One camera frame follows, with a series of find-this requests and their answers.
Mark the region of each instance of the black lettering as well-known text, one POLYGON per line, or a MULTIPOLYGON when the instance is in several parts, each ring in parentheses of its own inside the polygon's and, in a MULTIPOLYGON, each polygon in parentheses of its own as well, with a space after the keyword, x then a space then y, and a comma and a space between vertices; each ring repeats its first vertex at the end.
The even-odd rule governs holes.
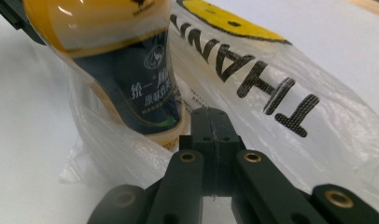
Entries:
POLYGON ((178 25, 177 25, 177 15, 175 14, 172 14, 170 16, 170 21, 172 22, 172 24, 175 26, 175 28, 177 29, 178 32, 180 32, 181 34, 181 37, 185 37, 185 33, 187 31, 187 29, 190 27, 190 24, 189 23, 183 23, 181 26, 180 26, 180 29, 178 29, 178 25))
POLYGON ((207 42, 207 44, 204 46, 204 52, 202 53, 202 57, 204 58, 204 60, 209 63, 209 56, 210 56, 210 52, 212 51, 212 48, 217 44, 219 43, 218 40, 216 39, 211 39, 207 42))
POLYGON ((318 98, 315 95, 310 94, 303 99, 290 118, 283 114, 276 114, 274 118, 277 122, 283 124, 297 135, 306 137, 308 132, 301 127, 300 124, 305 119, 306 115, 318 104, 318 102, 318 98))
POLYGON ((177 15, 175 15, 175 14, 170 15, 170 21, 175 26, 175 28, 177 29, 177 31, 180 31, 178 29, 178 26, 177 26, 177 15))
POLYGON ((291 77, 285 78, 276 88, 271 95, 268 103, 264 107, 264 113, 266 115, 272 115, 276 108, 282 103, 282 100, 286 97, 289 89, 295 85, 295 80, 291 77))
POLYGON ((229 50, 230 46, 222 44, 218 49, 217 61, 216 61, 216 72, 223 82, 225 82, 233 73, 237 72, 241 67, 245 66, 255 57, 252 55, 240 56, 229 50), (233 61, 233 63, 222 72, 222 65, 224 64, 224 59, 228 58, 233 61))
POLYGON ((195 48, 198 50, 200 54, 202 54, 201 49, 201 31, 198 29, 193 29, 189 31, 189 43, 193 46, 193 42, 195 42, 195 48))
POLYGON ((260 79, 261 73, 264 71, 268 64, 263 61, 257 61, 254 66, 251 68, 247 77, 243 81, 242 85, 239 87, 236 94, 240 98, 244 98, 250 92, 253 86, 260 88, 262 91, 265 91, 269 95, 274 92, 274 87, 260 79))

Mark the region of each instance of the dark green label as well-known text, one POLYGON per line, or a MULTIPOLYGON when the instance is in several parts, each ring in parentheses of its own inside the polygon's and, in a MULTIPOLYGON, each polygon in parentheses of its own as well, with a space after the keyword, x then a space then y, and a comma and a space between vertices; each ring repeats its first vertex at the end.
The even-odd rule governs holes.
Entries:
POLYGON ((168 131, 180 121, 166 41, 163 32, 122 49, 75 59, 103 87, 125 124, 143 134, 168 131))

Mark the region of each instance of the white plastic bag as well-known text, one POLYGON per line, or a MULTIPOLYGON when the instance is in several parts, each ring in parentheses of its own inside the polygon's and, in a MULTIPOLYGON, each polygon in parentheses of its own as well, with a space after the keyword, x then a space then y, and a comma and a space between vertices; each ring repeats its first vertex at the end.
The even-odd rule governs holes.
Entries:
MULTIPOLYGON (((247 148, 265 153, 297 188, 340 185, 379 211, 379 118, 343 83, 283 37, 203 1, 174 1, 169 32, 189 110, 227 112, 247 148)), ((110 121, 78 76, 71 85, 82 153, 106 188, 161 178, 171 153, 110 121)), ((228 209, 221 204, 218 212, 228 209)))

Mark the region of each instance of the plastic bottle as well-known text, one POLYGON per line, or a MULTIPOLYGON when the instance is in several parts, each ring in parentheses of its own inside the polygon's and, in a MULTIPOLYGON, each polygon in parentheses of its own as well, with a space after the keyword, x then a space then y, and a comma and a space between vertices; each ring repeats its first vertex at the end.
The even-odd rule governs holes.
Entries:
POLYGON ((25 0, 45 42, 84 75, 110 118, 174 148, 186 116, 170 60, 170 0, 25 0))

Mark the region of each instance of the white table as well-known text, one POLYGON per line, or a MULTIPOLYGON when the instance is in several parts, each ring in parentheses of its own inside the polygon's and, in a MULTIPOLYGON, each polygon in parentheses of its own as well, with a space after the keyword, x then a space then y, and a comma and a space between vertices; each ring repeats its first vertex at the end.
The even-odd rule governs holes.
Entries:
MULTIPOLYGON (((210 2, 286 37, 379 114, 378 16, 343 0, 210 2)), ((105 194, 58 181, 77 141, 60 69, 0 16, 0 224, 85 223, 105 194)))

